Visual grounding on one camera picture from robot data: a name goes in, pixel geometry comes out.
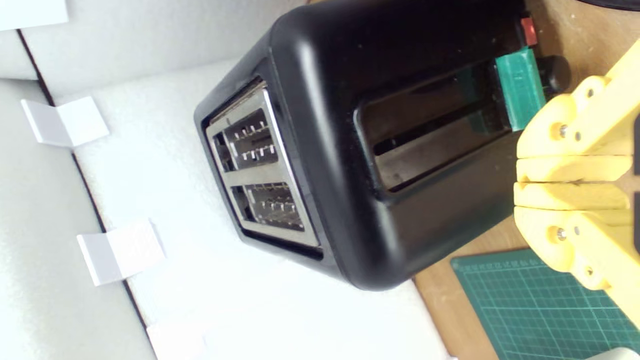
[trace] cutting mat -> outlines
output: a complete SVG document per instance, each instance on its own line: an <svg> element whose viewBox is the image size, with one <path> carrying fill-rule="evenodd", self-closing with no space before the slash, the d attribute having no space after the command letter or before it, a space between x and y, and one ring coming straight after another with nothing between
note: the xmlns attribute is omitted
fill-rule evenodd
<svg viewBox="0 0 640 360"><path fill-rule="evenodd" d="M604 291L583 288L532 250L454 258L451 266L500 360L640 352L640 331Z"/></svg>

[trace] metal screw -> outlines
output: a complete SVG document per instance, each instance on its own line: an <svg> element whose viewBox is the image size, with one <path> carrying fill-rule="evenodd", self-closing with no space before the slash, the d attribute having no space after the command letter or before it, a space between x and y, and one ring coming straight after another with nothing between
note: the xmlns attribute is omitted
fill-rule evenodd
<svg viewBox="0 0 640 360"><path fill-rule="evenodd" d="M561 138L564 138L564 137L566 136L566 128L567 128L567 127L569 127L569 126L567 126L567 125L562 125L562 126L560 127L560 137L561 137Z"/></svg>
<svg viewBox="0 0 640 360"><path fill-rule="evenodd" d="M560 227L558 229L557 237L558 237L558 240L560 240L560 241L565 241L566 240L566 231L564 231L564 229L562 227Z"/></svg>

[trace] toaster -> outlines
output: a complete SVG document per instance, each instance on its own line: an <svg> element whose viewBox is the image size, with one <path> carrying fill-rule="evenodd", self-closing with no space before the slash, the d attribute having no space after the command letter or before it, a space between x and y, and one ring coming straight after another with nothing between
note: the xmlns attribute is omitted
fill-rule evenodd
<svg viewBox="0 0 640 360"><path fill-rule="evenodd" d="M539 77L513 88L499 70L535 66L523 19L521 0L281 16L195 111L240 239L383 290L509 216L522 126L505 86L542 96Z"/></svg>

